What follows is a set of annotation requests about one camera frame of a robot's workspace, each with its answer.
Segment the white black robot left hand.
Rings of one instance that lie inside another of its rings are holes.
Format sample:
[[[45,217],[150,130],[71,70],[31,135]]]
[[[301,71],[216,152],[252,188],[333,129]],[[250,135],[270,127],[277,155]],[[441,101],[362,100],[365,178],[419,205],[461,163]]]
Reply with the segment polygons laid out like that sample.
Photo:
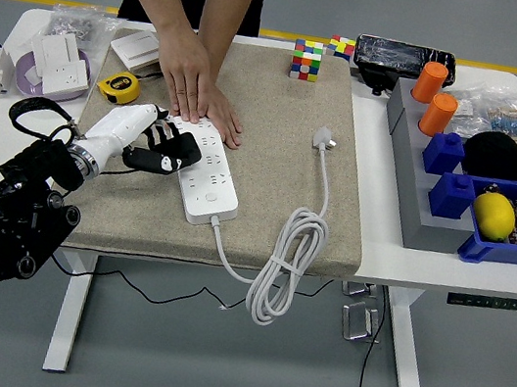
[[[111,110],[69,152],[84,178],[105,170],[111,157],[121,156],[130,169],[169,174],[200,161],[191,133],[181,133],[167,111],[154,104],[121,106]]]

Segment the person's left hand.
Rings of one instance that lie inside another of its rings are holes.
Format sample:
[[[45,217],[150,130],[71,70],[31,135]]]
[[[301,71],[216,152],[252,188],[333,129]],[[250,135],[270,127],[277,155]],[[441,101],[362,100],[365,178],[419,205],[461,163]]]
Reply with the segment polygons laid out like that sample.
[[[206,98],[206,116],[215,125],[222,142],[232,150],[241,146],[243,126],[228,98],[214,86]]]

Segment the person's right hand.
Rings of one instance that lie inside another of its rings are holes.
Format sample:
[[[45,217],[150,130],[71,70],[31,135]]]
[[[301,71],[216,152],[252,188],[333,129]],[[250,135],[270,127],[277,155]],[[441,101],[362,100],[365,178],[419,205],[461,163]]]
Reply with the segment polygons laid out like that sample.
[[[208,53],[192,28],[173,25],[157,32],[170,109],[184,121],[196,123],[209,108],[206,99],[212,82]]]

